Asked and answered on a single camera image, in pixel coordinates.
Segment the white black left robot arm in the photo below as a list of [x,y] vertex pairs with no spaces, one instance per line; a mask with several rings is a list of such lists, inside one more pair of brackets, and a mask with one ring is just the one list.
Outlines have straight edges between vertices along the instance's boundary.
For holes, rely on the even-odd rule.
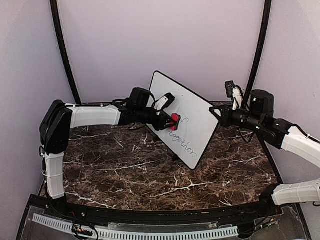
[[134,103],[128,98],[100,105],[53,101],[39,127],[39,154],[43,158],[47,194],[53,199],[50,208],[58,217],[67,218],[71,213],[70,206],[60,198],[65,196],[63,164],[69,142],[85,138],[76,135],[76,129],[133,126],[136,123],[150,125],[156,131],[178,126],[178,120],[167,114],[163,107]]

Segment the red bone-shaped eraser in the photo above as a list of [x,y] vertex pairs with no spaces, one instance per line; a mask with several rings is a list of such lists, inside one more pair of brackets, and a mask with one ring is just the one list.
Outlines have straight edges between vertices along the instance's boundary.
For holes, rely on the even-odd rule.
[[173,120],[173,126],[170,128],[172,131],[176,131],[179,127],[179,123],[180,123],[180,120],[181,120],[181,116],[177,113],[173,113],[171,115],[171,118]]

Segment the white whiteboard black frame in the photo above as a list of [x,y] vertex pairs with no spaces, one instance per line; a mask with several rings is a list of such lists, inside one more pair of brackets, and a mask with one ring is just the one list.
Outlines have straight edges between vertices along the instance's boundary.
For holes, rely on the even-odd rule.
[[177,130],[167,128],[156,131],[147,127],[176,154],[191,170],[194,170],[208,148],[216,129],[218,119],[209,111],[213,105],[206,99],[179,82],[155,71],[149,91],[158,100],[171,93],[175,100],[164,110],[168,115],[180,115]]

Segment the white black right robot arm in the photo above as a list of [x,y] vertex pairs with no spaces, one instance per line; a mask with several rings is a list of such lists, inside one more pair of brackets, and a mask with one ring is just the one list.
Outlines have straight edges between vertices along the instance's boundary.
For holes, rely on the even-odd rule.
[[[242,89],[231,82],[226,84],[226,95],[231,104],[213,106],[209,111],[220,126],[239,127],[251,131],[269,146],[301,159],[307,167],[320,167],[320,141],[306,133],[298,124],[274,117],[274,96],[265,90],[252,90],[246,103]],[[275,206],[311,203],[320,206],[320,179],[300,177],[299,182],[278,183],[268,186],[259,196],[255,213],[266,217]]]

